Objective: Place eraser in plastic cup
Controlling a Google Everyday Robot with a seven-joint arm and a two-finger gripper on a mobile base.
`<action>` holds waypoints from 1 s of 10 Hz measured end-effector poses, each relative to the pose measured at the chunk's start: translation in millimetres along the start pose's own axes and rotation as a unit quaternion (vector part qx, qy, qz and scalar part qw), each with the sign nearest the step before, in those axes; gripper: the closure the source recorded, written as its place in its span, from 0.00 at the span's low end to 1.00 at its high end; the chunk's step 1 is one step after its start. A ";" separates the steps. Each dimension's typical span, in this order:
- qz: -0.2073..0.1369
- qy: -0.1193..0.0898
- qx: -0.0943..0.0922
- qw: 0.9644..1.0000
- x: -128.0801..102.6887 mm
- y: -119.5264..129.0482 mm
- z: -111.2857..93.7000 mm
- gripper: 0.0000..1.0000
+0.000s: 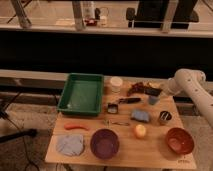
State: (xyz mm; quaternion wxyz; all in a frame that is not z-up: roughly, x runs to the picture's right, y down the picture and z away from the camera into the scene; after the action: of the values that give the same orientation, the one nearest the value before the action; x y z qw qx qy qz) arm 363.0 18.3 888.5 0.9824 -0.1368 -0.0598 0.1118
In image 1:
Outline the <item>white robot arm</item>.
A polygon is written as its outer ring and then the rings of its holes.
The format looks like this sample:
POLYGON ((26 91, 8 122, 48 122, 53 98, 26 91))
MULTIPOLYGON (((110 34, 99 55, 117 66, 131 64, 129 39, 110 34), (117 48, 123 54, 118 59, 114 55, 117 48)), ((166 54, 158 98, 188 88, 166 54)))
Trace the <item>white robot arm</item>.
POLYGON ((179 69, 157 88, 146 86, 144 92, 157 98, 175 96, 184 91, 213 129, 213 96, 201 85, 206 75, 201 70, 179 69))

